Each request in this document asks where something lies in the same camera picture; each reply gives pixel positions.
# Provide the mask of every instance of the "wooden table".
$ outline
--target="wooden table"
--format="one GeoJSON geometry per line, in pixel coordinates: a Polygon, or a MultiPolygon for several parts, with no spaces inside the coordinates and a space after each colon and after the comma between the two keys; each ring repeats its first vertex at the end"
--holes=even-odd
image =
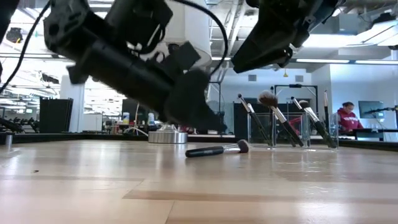
{"type": "Polygon", "coordinates": [[[396,152],[184,156],[213,145],[14,145],[18,156],[0,154],[1,223],[397,223],[396,152]]]}

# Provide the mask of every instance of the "white column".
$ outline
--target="white column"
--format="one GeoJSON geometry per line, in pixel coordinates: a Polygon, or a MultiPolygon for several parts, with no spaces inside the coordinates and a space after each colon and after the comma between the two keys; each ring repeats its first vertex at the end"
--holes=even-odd
{"type": "MultiPolygon", "coordinates": [[[[391,60],[398,60],[398,50],[391,50],[391,60]]],[[[392,78],[391,82],[389,82],[390,83],[390,88],[389,89],[391,91],[394,91],[393,94],[394,94],[394,106],[395,106],[395,105],[398,105],[398,101],[397,101],[398,100],[398,91],[397,91],[397,88],[396,88],[396,83],[398,82],[398,65],[394,65],[392,67],[393,67],[393,69],[392,69],[393,78],[392,78]]],[[[397,122],[396,122],[395,114],[394,114],[394,121],[395,121],[395,123],[394,123],[394,125],[392,127],[398,128],[396,126],[397,122]]],[[[397,139],[398,138],[398,133],[395,133],[394,137],[397,139]]]]}
{"type": "Polygon", "coordinates": [[[83,131],[83,113],[85,111],[85,84],[72,85],[68,75],[62,76],[60,99],[73,99],[72,115],[70,118],[69,131],[83,131]]]}

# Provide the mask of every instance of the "black brush handle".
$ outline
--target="black brush handle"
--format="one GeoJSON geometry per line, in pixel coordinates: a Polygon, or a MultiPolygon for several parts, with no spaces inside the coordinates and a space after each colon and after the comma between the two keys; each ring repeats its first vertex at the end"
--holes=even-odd
{"type": "Polygon", "coordinates": [[[287,140],[290,142],[290,144],[292,145],[292,147],[296,147],[296,143],[294,143],[292,137],[290,136],[289,133],[286,133],[286,138],[287,140]]]}
{"type": "Polygon", "coordinates": [[[296,147],[296,143],[293,141],[293,139],[292,139],[291,135],[289,134],[289,132],[287,132],[286,129],[285,129],[284,131],[286,132],[286,138],[287,138],[287,140],[291,143],[291,145],[292,145],[293,147],[296,147]]]}
{"type": "Polygon", "coordinates": [[[322,136],[323,140],[326,141],[326,144],[332,148],[337,148],[334,140],[330,137],[329,133],[326,131],[325,127],[322,125],[320,121],[315,122],[315,128],[317,129],[318,133],[322,136]]]}
{"type": "Polygon", "coordinates": [[[301,147],[304,146],[304,143],[301,141],[300,137],[297,135],[297,133],[293,130],[293,128],[291,127],[291,125],[289,124],[289,122],[285,121],[282,123],[282,125],[284,126],[285,130],[291,135],[291,137],[293,138],[293,140],[299,144],[301,147]]]}
{"type": "Polygon", "coordinates": [[[325,126],[326,130],[329,132],[329,109],[327,106],[325,107],[325,126]]]}
{"type": "Polygon", "coordinates": [[[274,125],[274,114],[272,113],[272,110],[269,109],[269,137],[271,138],[272,146],[274,146],[274,125]]]}
{"type": "Polygon", "coordinates": [[[212,146],[200,149],[191,149],[185,152],[185,156],[188,158],[201,157],[201,156],[215,156],[224,153],[222,146],[212,146]]]}
{"type": "Polygon", "coordinates": [[[262,137],[267,141],[268,146],[272,146],[272,142],[267,138],[266,129],[261,124],[259,117],[255,113],[250,113],[250,117],[254,120],[260,130],[262,137]]]}

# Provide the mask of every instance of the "red object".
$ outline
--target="red object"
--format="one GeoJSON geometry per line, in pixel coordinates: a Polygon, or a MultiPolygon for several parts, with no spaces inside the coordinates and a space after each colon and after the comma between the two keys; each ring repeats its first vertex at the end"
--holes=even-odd
{"type": "Polygon", "coordinates": [[[293,130],[296,132],[296,134],[300,135],[300,131],[298,131],[297,129],[294,128],[295,124],[297,124],[297,123],[301,123],[301,117],[294,118],[289,121],[289,124],[291,125],[293,130]]]}
{"type": "Polygon", "coordinates": [[[363,128],[361,122],[353,112],[347,113],[343,108],[340,108],[337,113],[339,116],[338,124],[343,127],[344,131],[363,128]]]}

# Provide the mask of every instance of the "person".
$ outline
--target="person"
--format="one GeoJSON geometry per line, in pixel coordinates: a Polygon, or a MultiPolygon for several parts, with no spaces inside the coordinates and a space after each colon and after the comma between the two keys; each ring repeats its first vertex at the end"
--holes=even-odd
{"type": "Polygon", "coordinates": [[[343,107],[337,111],[339,130],[344,133],[350,133],[354,129],[362,129],[363,126],[353,112],[354,104],[352,102],[343,103],[343,107]]]}

